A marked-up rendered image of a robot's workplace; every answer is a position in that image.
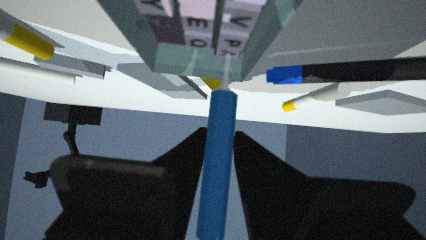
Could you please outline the blue stylus with grey tip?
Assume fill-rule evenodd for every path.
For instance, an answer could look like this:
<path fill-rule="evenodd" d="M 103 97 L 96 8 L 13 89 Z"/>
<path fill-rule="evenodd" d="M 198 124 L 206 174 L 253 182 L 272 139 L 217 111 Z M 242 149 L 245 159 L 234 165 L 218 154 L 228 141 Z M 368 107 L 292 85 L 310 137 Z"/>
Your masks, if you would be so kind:
<path fill-rule="evenodd" d="M 203 173 L 196 227 L 198 240 L 224 240 L 231 177 L 238 95 L 228 91 L 229 71 L 222 90 L 211 92 Z"/>

